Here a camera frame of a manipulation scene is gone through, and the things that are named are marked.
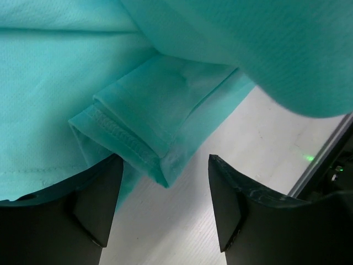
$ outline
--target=green laser dot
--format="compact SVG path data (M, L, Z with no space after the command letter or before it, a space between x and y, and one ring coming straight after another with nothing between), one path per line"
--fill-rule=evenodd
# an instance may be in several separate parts
M313 156L306 156L305 159L308 160L309 162L313 161L315 157Z

